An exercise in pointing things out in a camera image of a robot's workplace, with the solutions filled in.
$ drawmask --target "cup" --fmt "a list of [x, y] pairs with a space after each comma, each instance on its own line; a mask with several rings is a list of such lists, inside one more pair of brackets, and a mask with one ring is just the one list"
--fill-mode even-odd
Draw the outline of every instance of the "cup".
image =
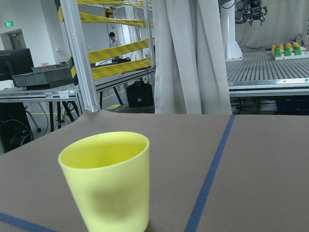
[[90, 232], [143, 232], [149, 221], [149, 140], [134, 132], [93, 135], [58, 162]]

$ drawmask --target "exit sign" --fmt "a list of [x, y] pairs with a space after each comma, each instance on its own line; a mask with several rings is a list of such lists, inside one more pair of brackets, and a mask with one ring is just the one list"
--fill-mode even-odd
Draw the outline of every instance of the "exit sign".
[[13, 21], [4, 23], [7, 28], [13, 26]]

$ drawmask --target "gray curtain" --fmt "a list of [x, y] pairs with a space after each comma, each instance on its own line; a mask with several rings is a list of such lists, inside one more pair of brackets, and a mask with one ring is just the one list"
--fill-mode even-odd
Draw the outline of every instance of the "gray curtain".
[[261, 48], [307, 40], [309, 0], [263, 0], [268, 15], [260, 26], [254, 21], [236, 25], [236, 40], [240, 47]]
[[155, 112], [232, 114], [218, 0], [154, 0]]

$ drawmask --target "black monitor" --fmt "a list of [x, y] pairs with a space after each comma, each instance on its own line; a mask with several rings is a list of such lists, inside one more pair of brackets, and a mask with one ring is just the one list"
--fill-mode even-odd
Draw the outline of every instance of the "black monitor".
[[12, 80], [12, 76], [32, 73], [33, 61], [30, 49], [0, 51], [0, 81]]

